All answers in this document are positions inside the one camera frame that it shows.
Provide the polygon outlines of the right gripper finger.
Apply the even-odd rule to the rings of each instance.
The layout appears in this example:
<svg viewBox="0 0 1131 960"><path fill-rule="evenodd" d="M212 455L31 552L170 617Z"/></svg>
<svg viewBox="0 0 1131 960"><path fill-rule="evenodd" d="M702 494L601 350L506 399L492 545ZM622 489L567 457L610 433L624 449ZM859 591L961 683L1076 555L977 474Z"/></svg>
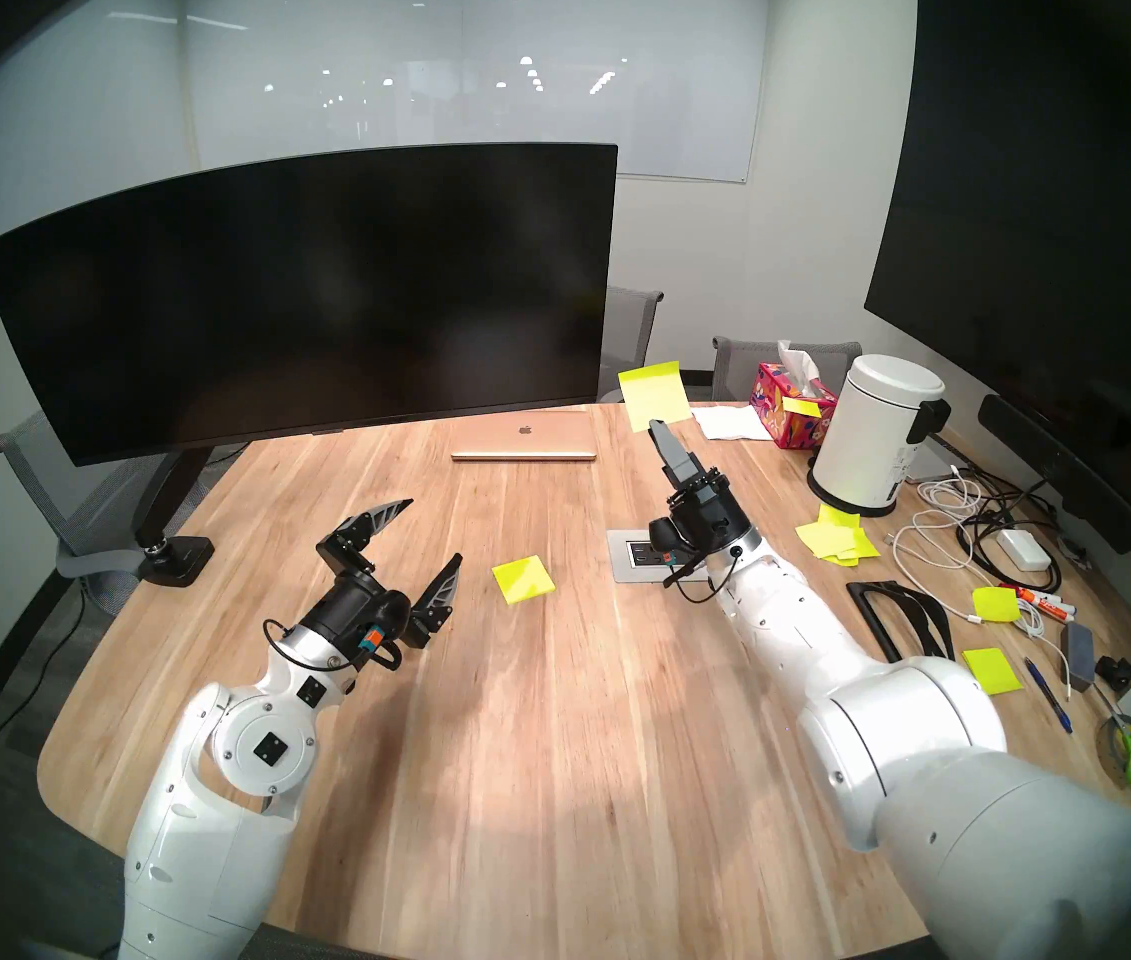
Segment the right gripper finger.
<svg viewBox="0 0 1131 960"><path fill-rule="evenodd" d="M663 472L673 485L688 485L698 478L698 461L687 452L677 435L663 421Z"/></svg>
<svg viewBox="0 0 1131 960"><path fill-rule="evenodd" d="M683 488L684 446L680 444L677 436L664 420L648 421L648 434L650 434L651 443L659 453L663 473L670 479L671 486Z"/></svg>

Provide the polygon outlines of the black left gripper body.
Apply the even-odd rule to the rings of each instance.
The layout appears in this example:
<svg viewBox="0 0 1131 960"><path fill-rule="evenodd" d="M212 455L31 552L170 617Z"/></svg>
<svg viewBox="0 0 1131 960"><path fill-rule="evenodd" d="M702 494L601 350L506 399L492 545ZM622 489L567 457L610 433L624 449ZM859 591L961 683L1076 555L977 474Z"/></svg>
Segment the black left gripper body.
<svg viewBox="0 0 1131 960"><path fill-rule="evenodd" d="M373 564L360 551L366 544L360 535L333 531L317 545L335 580L300 620L300 628L318 635L334 654L316 659L312 668L363 668L368 661L399 668L402 647L428 648L428 621L403 593L375 580Z"/></svg>

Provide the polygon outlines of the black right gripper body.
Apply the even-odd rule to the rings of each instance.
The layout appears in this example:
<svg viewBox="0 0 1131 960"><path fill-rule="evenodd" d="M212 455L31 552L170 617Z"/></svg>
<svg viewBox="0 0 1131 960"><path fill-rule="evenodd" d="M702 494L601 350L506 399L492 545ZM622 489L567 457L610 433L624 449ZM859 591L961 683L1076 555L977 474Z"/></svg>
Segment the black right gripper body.
<svg viewBox="0 0 1131 960"><path fill-rule="evenodd" d="M748 518L729 490L729 478L718 467L703 472L682 488L674 488L665 520L665 554L703 560L728 548L748 531Z"/></svg>

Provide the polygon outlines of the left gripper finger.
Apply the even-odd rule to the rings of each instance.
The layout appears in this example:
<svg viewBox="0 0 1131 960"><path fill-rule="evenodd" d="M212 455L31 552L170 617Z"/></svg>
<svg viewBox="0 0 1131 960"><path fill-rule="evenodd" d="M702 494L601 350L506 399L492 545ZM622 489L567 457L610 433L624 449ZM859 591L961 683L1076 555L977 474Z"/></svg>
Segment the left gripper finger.
<svg viewBox="0 0 1131 960"><path fill-rule="evenodd" d="M392 500L344 519L344 522L317 544L319 557L330 569L374 569L375 565L366 559L363 551L377 534L382 533L413 502L413 499Z"/></svg>
<svg viewBox="0 0 1131 960"><path fill-rule="evenodd" d="M454 602L458 593L463 564L461 554L454 554L447 565L423 590L413 605L411 633L413 635L435 635L454 614Z"/></svg>

